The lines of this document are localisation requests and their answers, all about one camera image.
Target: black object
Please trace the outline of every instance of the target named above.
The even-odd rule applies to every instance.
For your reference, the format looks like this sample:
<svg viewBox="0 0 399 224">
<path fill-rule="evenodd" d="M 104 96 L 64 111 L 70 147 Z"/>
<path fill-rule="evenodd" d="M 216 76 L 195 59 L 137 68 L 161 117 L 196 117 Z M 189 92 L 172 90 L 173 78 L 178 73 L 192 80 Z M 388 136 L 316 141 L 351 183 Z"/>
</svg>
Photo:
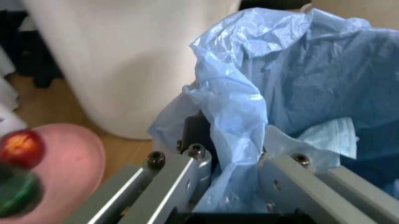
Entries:
<svg viewBox="0 0 399 224">
<path fill-rule="evenodd" d="M 213 171 L 218 163 L 218 155 L 211 140 L 211 124 L 201 111 L 184 120 L 183 137 L 181 142 L 178 142 L 180 153 L 183 153 L 194 143 L 202 144 L 211 153 Z"/>
<path fill-rule="evenodd" d="M 159 151 L 150 152 L 147 155 L 147 165 L 152 169 L 161 169 L 165 165 L 165 154 Z"/>
<path fill-rule="evenodd" d="M 36 87 L 47 88 L 63 75 L 36 30 L 19 32 L 26 16 L 26 12 L 0 11 L 0 45 L 20 75 L 33 76 Z"/>
<path fill-rule="evenodd" d="M 240 10 L 254 7 L 279 10 L 298 9 L 310 2 L 310 0 L 242 0 Z"/>
<path fill-rule="evenodd" d="M 306 214 L 261 214 L 261 213 L 172 213 L 167 224 L 316 224 Z"/>
</svg>

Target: white cylindrical object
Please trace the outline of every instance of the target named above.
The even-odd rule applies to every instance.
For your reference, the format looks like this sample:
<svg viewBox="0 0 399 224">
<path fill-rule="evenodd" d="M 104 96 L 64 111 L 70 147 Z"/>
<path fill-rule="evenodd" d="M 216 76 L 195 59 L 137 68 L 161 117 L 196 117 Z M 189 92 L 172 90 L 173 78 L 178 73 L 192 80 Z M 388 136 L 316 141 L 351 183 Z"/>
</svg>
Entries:
<svg viewBox="0 0 399 224">
<path fill-rule="evenodd" d="M 190 42 L 240 2 L 24 0 L 86 114 L 133 139 L 194 80 Z"/>
</svg>

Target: gray aluminum profile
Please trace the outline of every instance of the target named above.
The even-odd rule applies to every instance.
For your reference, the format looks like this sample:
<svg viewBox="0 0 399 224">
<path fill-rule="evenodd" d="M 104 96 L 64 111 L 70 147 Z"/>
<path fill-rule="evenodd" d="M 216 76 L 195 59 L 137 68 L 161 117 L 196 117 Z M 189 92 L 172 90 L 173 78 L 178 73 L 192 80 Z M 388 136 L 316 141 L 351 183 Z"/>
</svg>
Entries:
<svg viewBox="0 0 399 224">
<path fill-rule="evenodd" d="M 376 222 L 399 223 L 399 202 L 347 168 L 339 166 L 316 176 Z"/>
<path fill-rule="evenodd" d="M 175 209 L 185 211 L 198 182 L 197 172 L 193 158 L 174 155 L 119 224 L 163 224 Z"/>
<path fill-rule="evenodd" d="M 300 209 L 317 223 L 376 223 L 288 155 L 264 160 L 258 168 L 264 197 L 284 213 Z"/>
<path fill-rule="evenodd" d="M 64 224 L 116 223 L 121 213 L 139 197 L 151 181 L 147 170 L 125 165 L 102 184 Z"/>
</svg>

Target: hex socket screw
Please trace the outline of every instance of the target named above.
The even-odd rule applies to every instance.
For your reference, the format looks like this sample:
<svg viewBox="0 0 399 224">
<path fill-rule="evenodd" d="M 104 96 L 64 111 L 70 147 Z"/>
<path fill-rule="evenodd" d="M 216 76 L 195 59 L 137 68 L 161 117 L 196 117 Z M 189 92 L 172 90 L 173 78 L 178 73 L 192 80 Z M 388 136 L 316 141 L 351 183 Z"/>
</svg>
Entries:
<svg viewBox="0 0 399 224">
<path fill-rule="evenodd" d="M 153 151 L 147 155 L 147 165 L 152 169 L 161 169 L 165 165 L 165 154 L 160 151 Z"/>
</svg>

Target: plastic bag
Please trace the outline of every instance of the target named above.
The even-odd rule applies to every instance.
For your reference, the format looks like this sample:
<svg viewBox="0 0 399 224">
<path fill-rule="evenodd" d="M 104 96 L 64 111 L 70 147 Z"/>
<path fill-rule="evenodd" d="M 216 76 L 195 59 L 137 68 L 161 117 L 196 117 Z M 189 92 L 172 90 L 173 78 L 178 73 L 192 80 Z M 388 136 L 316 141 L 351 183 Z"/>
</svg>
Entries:
<svg viewBox="0 0 399 224">
<path fill-rule="evenodd" d="M 360 139 L 358 161 L 342 163 L 381 188 L 399 178 L 399 166 L 389 166 L 399 161 L 398 31 L 317 9 L 254 8 L 215 24 L 191 48 L 196 80 L 149 132 L 155 149 L 171 152 L 186 117 L 201 109 L 211 123 L 222 173 L 195 211 L 264 210 L 255 165 L 267 124 L 298 136 L 350 117 Z M 384 179 L 373 179 L 376 173 Z"/>
</svg>

